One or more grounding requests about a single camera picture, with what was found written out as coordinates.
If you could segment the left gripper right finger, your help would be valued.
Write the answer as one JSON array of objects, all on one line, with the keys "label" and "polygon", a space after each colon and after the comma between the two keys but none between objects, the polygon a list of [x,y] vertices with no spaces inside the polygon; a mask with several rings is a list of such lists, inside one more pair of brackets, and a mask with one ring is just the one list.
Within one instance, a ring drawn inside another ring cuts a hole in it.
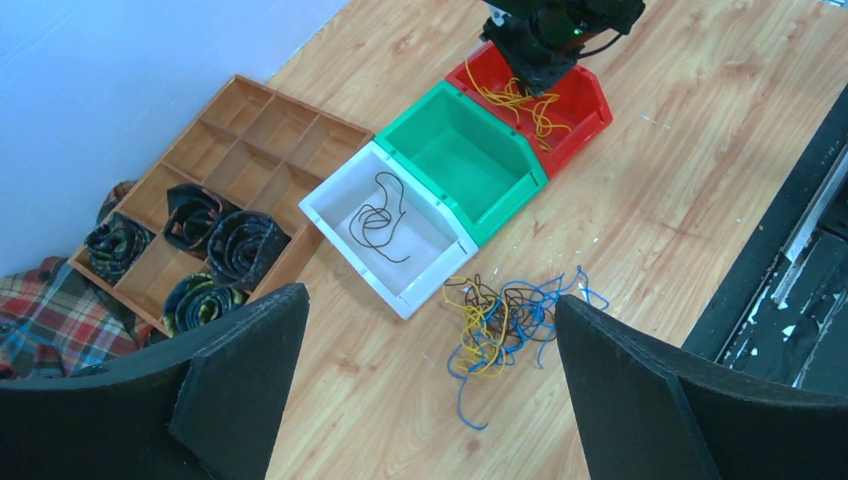
[{"label": "left gripper right finger", "polygon": [[847,400],[720,366],[574,295],[556,340],[593,479],[843,479]]}]

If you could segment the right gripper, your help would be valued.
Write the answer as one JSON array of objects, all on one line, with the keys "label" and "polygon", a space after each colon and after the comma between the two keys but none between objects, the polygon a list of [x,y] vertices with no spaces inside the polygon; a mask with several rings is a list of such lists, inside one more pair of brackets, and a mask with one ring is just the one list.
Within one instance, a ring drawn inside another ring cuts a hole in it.
[{"label": "right gripper", "polygon": [[499,35],[496,46],[525,93],[540,96],[556,86],[578,63],[583,45],[565,50],[545,46],[530,33]]}]

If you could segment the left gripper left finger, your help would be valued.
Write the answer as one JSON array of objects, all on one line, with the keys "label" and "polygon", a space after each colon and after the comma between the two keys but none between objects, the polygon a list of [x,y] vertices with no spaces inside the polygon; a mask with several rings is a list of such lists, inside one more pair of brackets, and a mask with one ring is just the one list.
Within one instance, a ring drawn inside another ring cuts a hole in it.
[{"label": "left gripper left finger", "polygon": [[65,378],[1,385],[5,479],[262,479],[309,314],[301,283]]}]

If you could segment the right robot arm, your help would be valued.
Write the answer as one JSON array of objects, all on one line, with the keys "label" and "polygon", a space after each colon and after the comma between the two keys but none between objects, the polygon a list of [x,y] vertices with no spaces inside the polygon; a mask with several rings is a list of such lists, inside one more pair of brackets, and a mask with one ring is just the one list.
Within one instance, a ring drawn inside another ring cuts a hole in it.
[{"label": "right robot arm", "polygon": [[487,3],[480,38],[492,43],[524,93],[541,96],[580,60],[630,33],[641,0],[503,0]]}]

